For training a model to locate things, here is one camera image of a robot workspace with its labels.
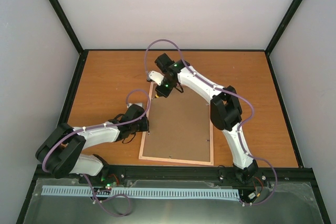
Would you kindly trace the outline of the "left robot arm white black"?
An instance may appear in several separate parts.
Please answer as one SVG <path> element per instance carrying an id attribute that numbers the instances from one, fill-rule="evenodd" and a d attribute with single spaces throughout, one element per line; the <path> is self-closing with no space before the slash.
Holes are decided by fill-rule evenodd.
<path id="1" fill-rule="evenodd" d="M 149 120 L 145 113 L 140 105 L 131 104 L 124 114 L 99 125 L 71 127 L 67 123 L 59 124 L 36 151 L 35 157 L 43 165 L 43 171 L 55 178 L 86 174 L 97 183 L 104 183 L 109 177 L 107 162 L 97 154 L 85 155 L 82 151 L 147 132 Z"/>

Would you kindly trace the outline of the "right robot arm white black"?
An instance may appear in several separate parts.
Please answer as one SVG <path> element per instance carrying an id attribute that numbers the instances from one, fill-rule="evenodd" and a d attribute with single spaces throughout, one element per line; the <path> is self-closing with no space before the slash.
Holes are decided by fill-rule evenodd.
<path id="1" fill-rule="evenodd" d="M 196 71 L 188 62 L 170 59 L 162 54 L 155 60 L 161 73 L 150 71 L 148 78 L 157 84 L 156 97 L 167 98 L 173 89 L 186 86 L 200 95 L 210 105 L 210 120 L 222 131 L 233 156 L 233 167 L 237 180 L 250 182 L 258 170 L 244 137 L 242 108 L 236 90 L 232 86 L 220 86 Z"/>

